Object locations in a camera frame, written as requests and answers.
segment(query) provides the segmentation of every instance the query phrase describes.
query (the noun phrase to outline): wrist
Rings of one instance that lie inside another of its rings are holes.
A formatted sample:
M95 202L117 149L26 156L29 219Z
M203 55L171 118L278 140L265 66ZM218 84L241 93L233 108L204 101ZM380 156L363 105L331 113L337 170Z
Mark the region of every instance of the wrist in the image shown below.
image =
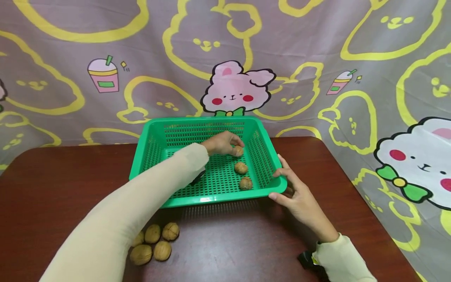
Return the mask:
M207 150L208 156L211 156L214 154L214 146L211 142L209 142L209 140L206 140L200 144L205 147L205 149Z
M325 215L309 227L321 243L332 243L340 237L338 231Z

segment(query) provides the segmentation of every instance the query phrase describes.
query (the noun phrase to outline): drink straw illustration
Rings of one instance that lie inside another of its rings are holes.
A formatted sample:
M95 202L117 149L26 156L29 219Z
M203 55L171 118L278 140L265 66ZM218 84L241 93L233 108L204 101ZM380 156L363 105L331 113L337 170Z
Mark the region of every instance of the drink straw illustration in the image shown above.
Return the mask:
M106 65L110 65L111 60L113 60L113 56L108 55L108 57L106 58Z
M357 71L357 69L353 69L350 73L348 73L348 76L352 75L353 73L355 73Z

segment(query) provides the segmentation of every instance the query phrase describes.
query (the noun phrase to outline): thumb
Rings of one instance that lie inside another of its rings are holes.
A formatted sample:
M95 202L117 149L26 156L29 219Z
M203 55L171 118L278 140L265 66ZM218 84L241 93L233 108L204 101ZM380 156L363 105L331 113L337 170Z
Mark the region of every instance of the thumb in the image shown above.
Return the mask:
M279 194L279 193L270 193L268 195L268 197L273 200L274 202L278 203L279 205L282 205L286 208L289 208L290 204L291 204L291 200L290 198Z

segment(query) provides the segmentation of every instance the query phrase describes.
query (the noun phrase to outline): walnut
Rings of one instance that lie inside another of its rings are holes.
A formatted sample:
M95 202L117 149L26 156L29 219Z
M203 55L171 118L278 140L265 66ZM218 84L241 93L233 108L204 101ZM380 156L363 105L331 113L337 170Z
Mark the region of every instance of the walnut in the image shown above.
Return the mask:
M158 261L165 261L169 258L172 248L166 241L160 241L155 245L153 255Z
M244 162L237 162L235 164L235 172L239 174L246 174L248 172L248 166Z
M237 155L236 155L237 157L240 157L244 154L244 149L241 146L236 145L235 150L237 152Z
M161 228L157 224L152 224L146 230L146 235L144 236L144 240L149 243L157 243L160 239Z
M149 245L137 245L130 253L130 260L135 265L143 265L152 258L152 248Z
M180 229L177 223L170 222L163 228L163 238L168 241L173 241L179 236Z
M136 247L137 245L141 245L144 242L144 232L139 232L138 236L133 240L132 247Z
M251 190L252 189L252 180L249 177L243 177L239 182L239 188L241 190Z

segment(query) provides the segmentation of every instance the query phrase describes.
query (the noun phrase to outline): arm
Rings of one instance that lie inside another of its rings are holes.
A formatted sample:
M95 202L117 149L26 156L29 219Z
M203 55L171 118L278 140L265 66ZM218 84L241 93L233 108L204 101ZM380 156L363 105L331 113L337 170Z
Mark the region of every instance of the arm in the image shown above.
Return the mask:
M351 240L337 232L323 213L308 187L290 169L279 155L283 168L274 176L284 175L290 187L284 194L271 193L269 198L288 208L293 216L308 226L319 238L313 257L326 270L331 282L374 282L376 278L368 270Z
M72 231L40 281L122 281L130 245L146 222L202 172L209 155L237 155L231 144L244 147L230 132L191 144L108 195Z

